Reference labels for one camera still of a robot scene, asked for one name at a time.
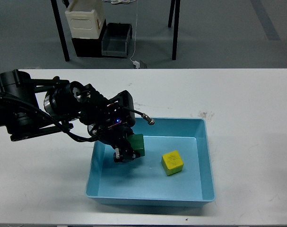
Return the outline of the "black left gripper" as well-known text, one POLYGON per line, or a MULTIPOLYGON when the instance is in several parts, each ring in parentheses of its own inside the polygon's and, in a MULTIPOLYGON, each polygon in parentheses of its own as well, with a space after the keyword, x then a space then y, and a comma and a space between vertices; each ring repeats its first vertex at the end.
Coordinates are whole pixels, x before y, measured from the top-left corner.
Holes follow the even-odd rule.
POLYGON ((127 163, 133 161, 141 154, 134 150, 127 140, 127 137, 134 135, 131 127, 120 125, 112 128, 105 128, 104 126, 96 126, 96 130, 101 133, 100 142, 110 145, 114 150, 113 161, 115 163, 127 163))

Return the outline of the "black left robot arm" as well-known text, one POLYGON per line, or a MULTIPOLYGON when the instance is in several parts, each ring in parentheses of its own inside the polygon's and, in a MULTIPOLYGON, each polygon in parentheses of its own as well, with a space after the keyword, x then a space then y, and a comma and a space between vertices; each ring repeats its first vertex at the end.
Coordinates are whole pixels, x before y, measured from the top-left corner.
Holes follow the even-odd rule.
POLYGON ((144 156, 144 140, 135 134, 131 94, 124 90, 111 99, 92 85, 59 77, 33 79, 24 71, 0 74, 0 127, 12 141, 58 132, 77 142, 99 141, 114 149, 114 162, 144 156))

